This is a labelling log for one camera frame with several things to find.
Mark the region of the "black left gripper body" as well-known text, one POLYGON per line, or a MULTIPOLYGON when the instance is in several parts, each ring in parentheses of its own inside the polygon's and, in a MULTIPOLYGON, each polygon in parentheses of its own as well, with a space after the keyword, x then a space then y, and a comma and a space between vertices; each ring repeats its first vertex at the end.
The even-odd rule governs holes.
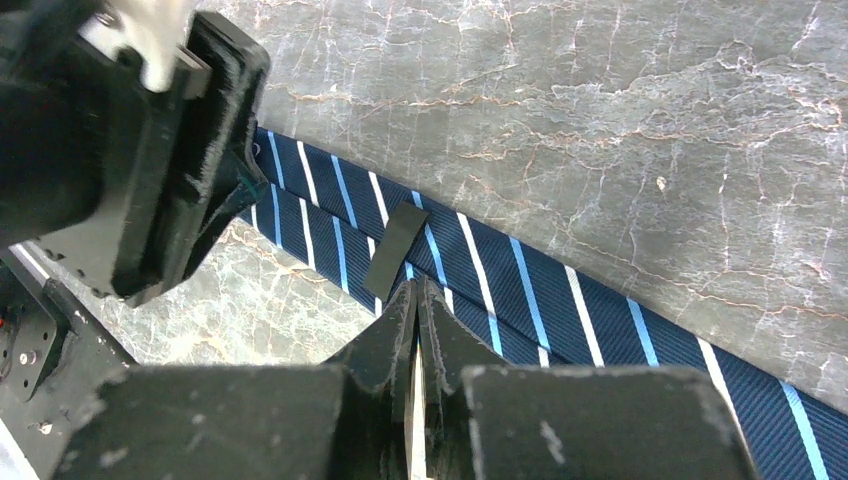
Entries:
POLYGON ((267 51, 190 1, 1 5, 1 243, 130 305, 184 282, 204 172, 255 125, 267 51))

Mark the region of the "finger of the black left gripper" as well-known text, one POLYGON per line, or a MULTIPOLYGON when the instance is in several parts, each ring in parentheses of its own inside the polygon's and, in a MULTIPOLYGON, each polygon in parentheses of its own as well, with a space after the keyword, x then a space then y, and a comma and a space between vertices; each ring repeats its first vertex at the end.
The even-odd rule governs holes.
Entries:
POLYGON ((237 128, 223 144, 201 181, 201 202, 193 209, 185 265, 179 279, 185 281, 198 269, 223 229, 241 212, 256 204, 268 185, 254 159, 255 125, 237 128))

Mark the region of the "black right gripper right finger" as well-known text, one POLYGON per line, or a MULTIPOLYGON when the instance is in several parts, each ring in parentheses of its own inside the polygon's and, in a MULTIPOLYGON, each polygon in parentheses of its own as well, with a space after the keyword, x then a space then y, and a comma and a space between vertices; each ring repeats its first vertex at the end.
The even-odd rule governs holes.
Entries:
POLYGON ((427 474, 434 479, 474 479, 472 416, 461 371, 467 366, 507 363, 448 308, 431 278, 417 286, 417 324, 423 367, 427 474))

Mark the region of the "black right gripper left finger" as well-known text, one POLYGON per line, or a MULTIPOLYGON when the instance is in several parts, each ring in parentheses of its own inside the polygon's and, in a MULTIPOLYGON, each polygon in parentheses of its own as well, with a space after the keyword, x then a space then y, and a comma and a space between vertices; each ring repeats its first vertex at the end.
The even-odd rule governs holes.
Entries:
POLYGON ((326 361, 346 372, 331 479, 410 477, 417 340, 417 284, 408 280, 379 318, 326 361))

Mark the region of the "navy striped tie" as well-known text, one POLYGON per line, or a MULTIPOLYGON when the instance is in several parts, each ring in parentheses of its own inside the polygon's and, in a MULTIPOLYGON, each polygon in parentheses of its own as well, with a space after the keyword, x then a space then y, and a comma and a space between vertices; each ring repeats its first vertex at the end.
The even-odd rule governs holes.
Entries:
POLYGON ((843 479, 847 417, 575 269, 419 192, 304 142, 258 129, 263 199, 243 217, 380 313, 365 284, 391 215, 427 215, 391 284, 433 279, 448 307, 497 354, 541 366, 683 365, 728 401, 766 479, 843 479))

